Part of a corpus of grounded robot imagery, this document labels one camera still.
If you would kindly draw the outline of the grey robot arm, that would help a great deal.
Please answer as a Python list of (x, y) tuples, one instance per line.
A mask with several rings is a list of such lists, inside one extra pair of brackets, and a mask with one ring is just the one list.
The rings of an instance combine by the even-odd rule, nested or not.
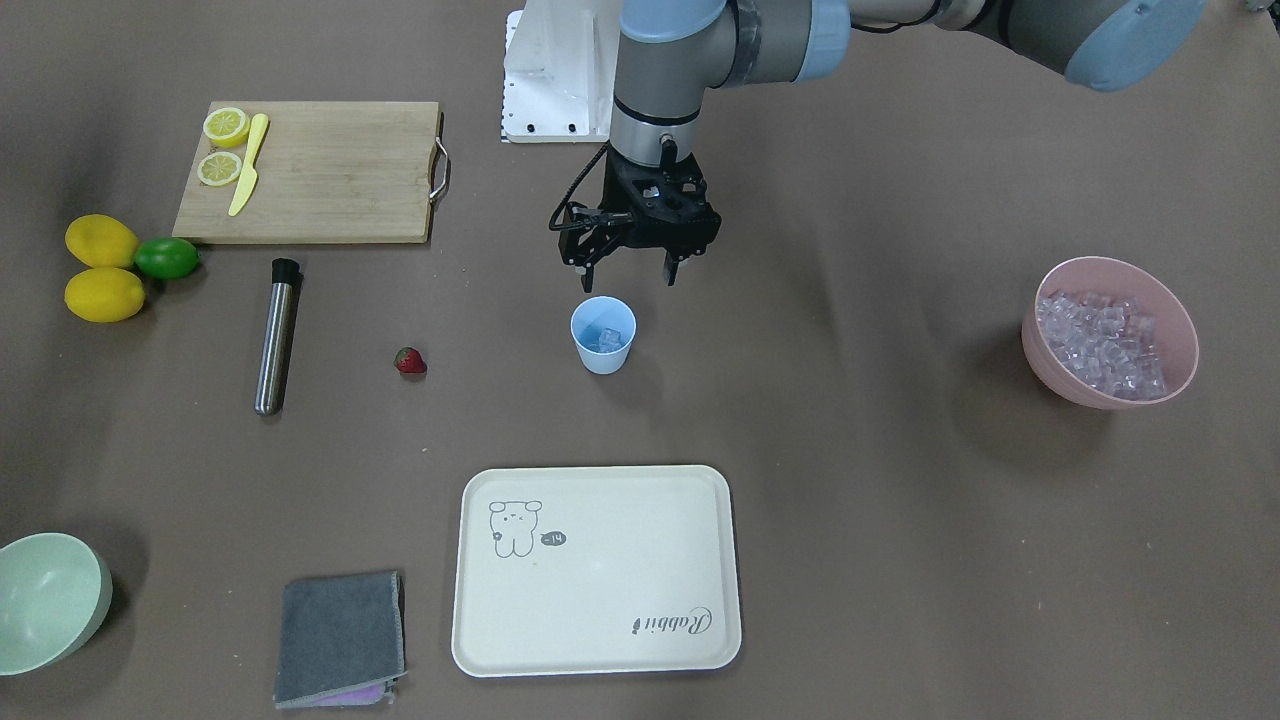
[(660, 249), (673, 284), (721, 229), (694, 156), (705, 92), (829, 76), (855, 32), (918, 26), (992, 40), (1097, 92), (1128, 88), (1187, 41), (1202, 1), (626, 1), (598, 205), (564, 196), (548, 227), (590, 292), (620, 249)]

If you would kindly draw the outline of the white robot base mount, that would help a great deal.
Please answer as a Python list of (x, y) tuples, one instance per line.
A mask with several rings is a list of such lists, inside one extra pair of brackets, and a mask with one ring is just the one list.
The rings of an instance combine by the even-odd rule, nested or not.
[(611, 136), (621, 1), (527, 1), (506, 19), (500, 137), (602, 143)]

